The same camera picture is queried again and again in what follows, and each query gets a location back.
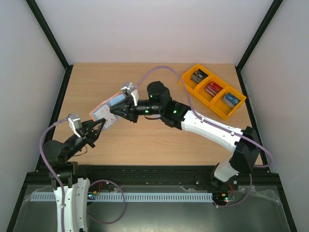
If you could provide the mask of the pink leather card holder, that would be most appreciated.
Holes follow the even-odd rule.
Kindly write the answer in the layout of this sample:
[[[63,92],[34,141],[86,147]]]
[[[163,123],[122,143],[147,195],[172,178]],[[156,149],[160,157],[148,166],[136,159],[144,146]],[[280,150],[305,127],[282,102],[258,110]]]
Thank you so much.
[[[111,109],[111,107],[113,105],[115,105],[116,103],[120,102],[121,100],[125,99],[125,95],[123,94],[123,92],[120,90],[118,92],[116,92],[114,95],[112,95],[110,98],[108,98],[107,100],[103,101],[102,103],[100,103],[95,109],[93,109],[90,113],[89,113],[89,116],[91,117],[91,119],[93,121],[96,121],[98,119],[96,119],[96,117],[94,116],[94,112],[96,110],[98,110],[101,106],[103,105],[108,105],[109,108]]]

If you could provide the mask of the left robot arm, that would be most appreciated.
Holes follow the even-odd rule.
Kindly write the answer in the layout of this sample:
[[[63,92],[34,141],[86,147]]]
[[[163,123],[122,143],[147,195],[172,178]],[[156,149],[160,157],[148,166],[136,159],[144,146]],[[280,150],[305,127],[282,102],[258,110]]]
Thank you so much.
[[[49,130],[69,122],[73,135],[65,142],[45,141]],[[86,196],[90,181],[78,176],[78,163],[70,158],[86,145],[95,147],[106,120],[82,122],[77,115],[69,115],[48,127],[39,140],[40,155],[50,172],[51,185],[56,198],[57,231],[86,232]]]

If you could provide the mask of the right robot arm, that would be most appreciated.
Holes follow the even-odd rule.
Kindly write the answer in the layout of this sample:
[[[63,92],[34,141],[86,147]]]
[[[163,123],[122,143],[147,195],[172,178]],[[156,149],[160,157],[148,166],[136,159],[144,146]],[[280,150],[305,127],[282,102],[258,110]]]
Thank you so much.
[[[211,175],[211,185],[222,189],[237,174],[250,174],[260,150],[256,130],[234,128],[199,115],[190,106],[172,99],[170,91],[160,81],[147,86],[148,99],[139,100],[125,87],[125,99],[113,105],[110,112],[136,123],[141,115],[159,115],[171,128],[201,135],[232,152],[229,160],[217,164]]]

